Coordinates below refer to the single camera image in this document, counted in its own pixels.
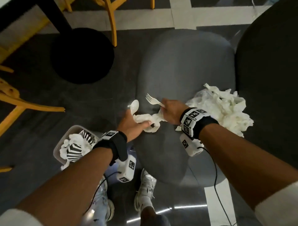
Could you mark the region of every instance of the wristband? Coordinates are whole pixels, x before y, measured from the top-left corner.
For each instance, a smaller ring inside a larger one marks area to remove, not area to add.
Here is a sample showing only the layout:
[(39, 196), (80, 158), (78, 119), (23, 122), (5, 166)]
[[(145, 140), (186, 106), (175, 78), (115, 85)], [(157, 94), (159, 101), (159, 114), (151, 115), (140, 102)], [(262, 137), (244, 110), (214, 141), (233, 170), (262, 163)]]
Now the wristband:
[(201, 130), (208, 124), (216, 123), (208, 112), (199, 108), (188, 108), (180, 117), (181, 129), (190, 139), (198, 139)]
[(127, 136), (123, 132), (111, 130), (101, 136), (99, 142), (94, 145), (93, 149), (99, 147), (110, 148), (113, 152), (113, 158), (110, 165), (113, 165), (116, 159), (119, 159), (121, 162), (127, 160), (126, 143)]

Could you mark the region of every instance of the hand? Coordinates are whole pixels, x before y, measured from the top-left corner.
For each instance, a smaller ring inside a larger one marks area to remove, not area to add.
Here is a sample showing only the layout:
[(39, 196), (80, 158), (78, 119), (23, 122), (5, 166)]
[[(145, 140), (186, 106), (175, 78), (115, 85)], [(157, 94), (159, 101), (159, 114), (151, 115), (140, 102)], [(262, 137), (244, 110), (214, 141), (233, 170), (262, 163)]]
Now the hand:
[(165, 108), (162, 107), (165, 120), (174, 125), (181, 125), (180, 117), (189, 107), (178, 100), (168, 100), (166, 98), (162, 99), (162, 103), (165, 106)]
[(151, 121), (136, 123), (128, 109), (118, 125), (117, 130), (123, 132), (127, 136), (127, 142), (137, 138), (141, 132), (151, 125)]

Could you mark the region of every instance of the forearm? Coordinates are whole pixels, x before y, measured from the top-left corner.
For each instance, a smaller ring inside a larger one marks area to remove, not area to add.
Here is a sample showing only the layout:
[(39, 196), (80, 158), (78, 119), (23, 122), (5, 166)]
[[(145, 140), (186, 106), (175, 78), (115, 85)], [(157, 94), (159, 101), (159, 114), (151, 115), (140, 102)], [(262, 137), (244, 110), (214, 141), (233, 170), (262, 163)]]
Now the forearm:
[(96, 148), (51, 178), (16, 208), (45, 226), (78, 225), (113, 157), (111, 149)]
[(295, 168), (218, 124), (205, 126), (199, 139), (253, 209), (298, 180)]

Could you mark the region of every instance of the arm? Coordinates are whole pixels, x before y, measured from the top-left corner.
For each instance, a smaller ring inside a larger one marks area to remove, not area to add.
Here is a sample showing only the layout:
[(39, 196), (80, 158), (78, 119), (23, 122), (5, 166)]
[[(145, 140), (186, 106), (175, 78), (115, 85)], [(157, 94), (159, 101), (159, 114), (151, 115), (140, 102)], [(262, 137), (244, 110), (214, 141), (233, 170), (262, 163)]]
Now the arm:
[[(163, 104), (164, 118), (180, 125), (180, 116), (188, 106), (167, 99), (163, 99)], [(298, 181), (295, 168), (218, 124), (205, 126), (198, 139), (252, 209), (277, 191)]]
[[(117, 130), (122, 131), (129, 142), (150, 124), (149, 121), (136, 123), (127, 110)], [(16, 208), (30, 213), (44, 226), (78, 225), (112, 157), (109, 148), (92, 150), (48, 180)]]

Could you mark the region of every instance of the sock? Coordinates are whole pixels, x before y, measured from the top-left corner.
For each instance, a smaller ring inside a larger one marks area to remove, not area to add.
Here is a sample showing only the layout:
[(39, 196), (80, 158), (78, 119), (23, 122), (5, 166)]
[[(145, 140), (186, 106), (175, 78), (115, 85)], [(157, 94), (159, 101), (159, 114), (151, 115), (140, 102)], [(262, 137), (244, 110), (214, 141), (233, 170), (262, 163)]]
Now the sock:
[(148, 196), (146, 196), (146, 195), (140, 195), (140, 197), (139, 197), (139, 204), (141, 206), (141, 212), (147, 206), (151, 206), (153, 208), (151, 199)]

